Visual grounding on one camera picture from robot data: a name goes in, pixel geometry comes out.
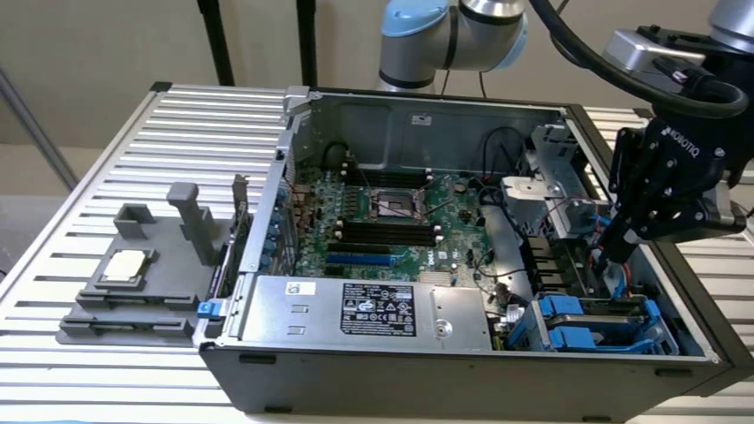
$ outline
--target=power supply label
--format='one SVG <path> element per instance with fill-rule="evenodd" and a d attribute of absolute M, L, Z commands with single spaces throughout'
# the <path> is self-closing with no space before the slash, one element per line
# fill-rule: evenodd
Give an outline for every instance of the power supply label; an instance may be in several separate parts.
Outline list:
<path fill-rule="evenodd" d="M 359 336 L 416 336 L 413 287 L 343 284 L 340 330 Z"/>

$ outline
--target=slotted metal surface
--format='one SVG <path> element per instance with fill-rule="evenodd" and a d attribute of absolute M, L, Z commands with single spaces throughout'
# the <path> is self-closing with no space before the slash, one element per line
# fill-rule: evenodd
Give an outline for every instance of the slotted metal surface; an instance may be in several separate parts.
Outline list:
<path fill-rule="evenodd" d="M 243 173 L 255 208 L 283 130 L 283 95 L 279 90 L 173 86 L 139 106 L 0 286 L 0 420 L 271 421 L 233 409 L 193 349 L 60 345 L 53 334 L 116 233 L 112 217 L 125 201 L 147 203 L 157 216 L 175 216 L 164 202 L 168 185 L 192 181 L 200 203 L 215 216 L 229 217 L 229 183 Z M 608 142 L 622 126 L 643 125 L 630 110 L 588 114 Z M 680 249 L 754 349 L 754 247 L 736 236 Z M 671 399 L 631 423 L 743 424 L 752 416 L 754 380 L 714 397 Z M 296 421 L 355 420 L 288 420 Z"/>

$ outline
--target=black ram slot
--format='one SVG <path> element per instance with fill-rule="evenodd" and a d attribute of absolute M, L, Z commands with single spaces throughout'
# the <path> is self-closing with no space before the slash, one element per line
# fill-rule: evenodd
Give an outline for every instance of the black ram slot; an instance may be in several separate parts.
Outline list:
<path fill-rule="evenodd" d="M 433 246 L 433 225 L 399 225 L 392 223 L 343 223 L 344 243 L 371 245 Z"/>
<path fill-rule="evenodd" d="M 345 175 L 347 186 L 367 186 L 391 188 L 421 188 L 427 185 L 427 175 L 423 173 L 389 172 L 384 170 L 359 170 L 355 167 L 348 169 Z"/>
<path fill-rule="evenodd" d="M 327 251 L 341 254 L 389 254 L 389 247 L 381 245 L 355 245 L 349 243 L 329 243 Z"/>

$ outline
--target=black pole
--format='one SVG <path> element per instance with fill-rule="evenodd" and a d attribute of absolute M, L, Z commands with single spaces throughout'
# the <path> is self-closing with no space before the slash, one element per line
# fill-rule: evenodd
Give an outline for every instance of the black pole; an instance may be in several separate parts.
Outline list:
<path fill-rule="evenodd" d="M 220 16 L 220 3 L 217 0 L 196 0 L 199 11 L 204 18 L 207 39 L 212 50 L 215 61 L 216 80 L 220 86 L 233 86 L 233 67 L 231 66 L 231 56 L 227 54 L 225 30 L 223 28 L 223 17 Z"/>
<path fill-rule="evenodd" d="M 316 0 L 296 0 L 297 51 L 301 57 L 301 82 L 316 87 Z"/>

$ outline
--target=beige wall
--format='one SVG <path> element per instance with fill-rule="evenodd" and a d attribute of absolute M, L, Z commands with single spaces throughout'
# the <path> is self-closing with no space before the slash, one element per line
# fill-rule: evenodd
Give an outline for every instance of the beige wall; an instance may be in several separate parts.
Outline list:
<path fill-rule="evenodd" d="M 295 0 L 221 0 L 236 83 L 299 83 Z M 387 0 L 317 0 L 321 86 L 371 88 Z M 572 0 L 564 18 L 600 49 L 616 27 L 656 23 L 707 32 L 714 0 Z M 0 0 L 0 65 L 53 141 L 102 147 L 155 80 L 216 84 L 195 0 Z M 527 49 L 487 75 L 489 96 L 592 106 L 642 102 L 552 49 L 530 13 Z M 447 93 L 479 95 L 476 75 L 453 72 Z M 0 106 L 0 143 L 28 142 Z"/>

